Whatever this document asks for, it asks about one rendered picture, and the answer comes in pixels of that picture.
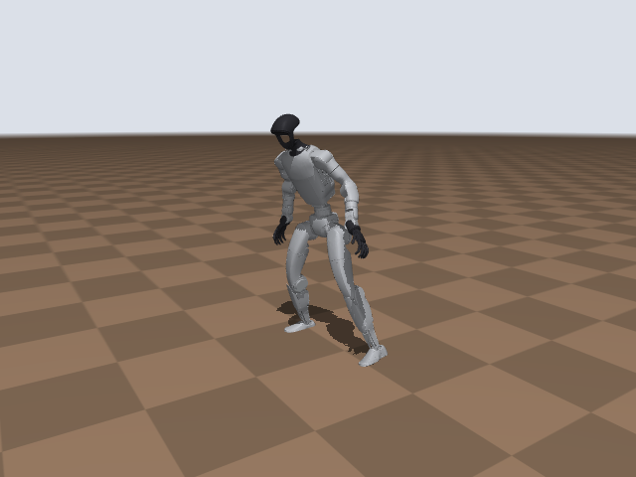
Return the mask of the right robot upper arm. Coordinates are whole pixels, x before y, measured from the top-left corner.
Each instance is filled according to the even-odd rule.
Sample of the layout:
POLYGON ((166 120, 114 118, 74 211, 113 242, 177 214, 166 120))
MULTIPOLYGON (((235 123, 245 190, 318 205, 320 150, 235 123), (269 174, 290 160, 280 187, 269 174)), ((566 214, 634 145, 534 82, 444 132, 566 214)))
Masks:
POLYGON ((283 155, 285 151, 282 151, 274 160, 274 164, 275 166, 278 168, 279 173, 281 175, 281 177, 284 179, 284 182, 282 184, 282 191, 289 193, 289 194, 294 194, 297 190, 294 187, 294 185, 292 184, 291 180, 289 179, 289 177, 287 176, 285 169, 281 163, 281 157, 283 155))

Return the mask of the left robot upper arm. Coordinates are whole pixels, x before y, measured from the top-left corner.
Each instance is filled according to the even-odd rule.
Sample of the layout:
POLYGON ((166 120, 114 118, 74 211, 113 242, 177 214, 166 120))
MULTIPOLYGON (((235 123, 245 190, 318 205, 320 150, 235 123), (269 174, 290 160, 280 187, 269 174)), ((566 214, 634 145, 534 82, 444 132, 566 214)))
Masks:
POLYGON ((311 153, 310 158, 318 169, 324 170, 333 180, 341 184, 340 194, 346 198, 346 183, 355 182, 348 176, 345 170, 339 166, 333 154, 328 150, 315 150, 311 153))

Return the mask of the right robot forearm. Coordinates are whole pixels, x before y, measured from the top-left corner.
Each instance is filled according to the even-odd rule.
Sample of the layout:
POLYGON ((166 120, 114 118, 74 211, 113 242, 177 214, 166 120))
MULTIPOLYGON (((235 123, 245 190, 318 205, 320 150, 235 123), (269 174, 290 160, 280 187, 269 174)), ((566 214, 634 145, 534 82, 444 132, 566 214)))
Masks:
POLYGON ((294 194, 289 194, 286 192, 282 191, 282 199, 283 199, 283 203, 282 203, 282 215, 281 216, 285 216, 287 221, 287 223, 290 223, 293 221, 293 203, 294 203, 294 199, 295 199, 295 195, 294 194))

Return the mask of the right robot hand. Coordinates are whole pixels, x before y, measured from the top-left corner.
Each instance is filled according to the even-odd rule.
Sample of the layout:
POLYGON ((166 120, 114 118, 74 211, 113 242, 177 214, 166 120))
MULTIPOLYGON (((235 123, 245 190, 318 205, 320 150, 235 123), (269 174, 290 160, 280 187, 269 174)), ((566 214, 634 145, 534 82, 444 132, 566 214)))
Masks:
POLYGON ((284 236, 284 232, 286 230, 286 226, 288 226, 290 224, 290 223, 286 224, 286 221, 287 221, 287 218, 285 216, 282 216, 281 219, 280 219, 280 224, 276 228, 276 230, 275 230, 275 232, 273 234, 273 240, 274 240, 276 245, 280 244, 279 240, 283 243, 283 240, 282 240, 281 236, 283 237, 284 240, 286 240, 286 238, 284 236))

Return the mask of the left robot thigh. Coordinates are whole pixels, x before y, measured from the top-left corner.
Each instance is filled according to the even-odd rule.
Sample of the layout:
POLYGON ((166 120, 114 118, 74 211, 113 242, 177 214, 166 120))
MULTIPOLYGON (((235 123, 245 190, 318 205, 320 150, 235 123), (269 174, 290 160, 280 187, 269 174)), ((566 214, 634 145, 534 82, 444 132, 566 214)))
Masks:
POLYGON ((344 226, 331 223, 330 231, 327 233, 330 265, 344 299, 350 297, 354 302, 355 287, 358 285, 354 285, 351 253, 345 246, 345 244, 350 243, 351 239, 352 235, 344 226))

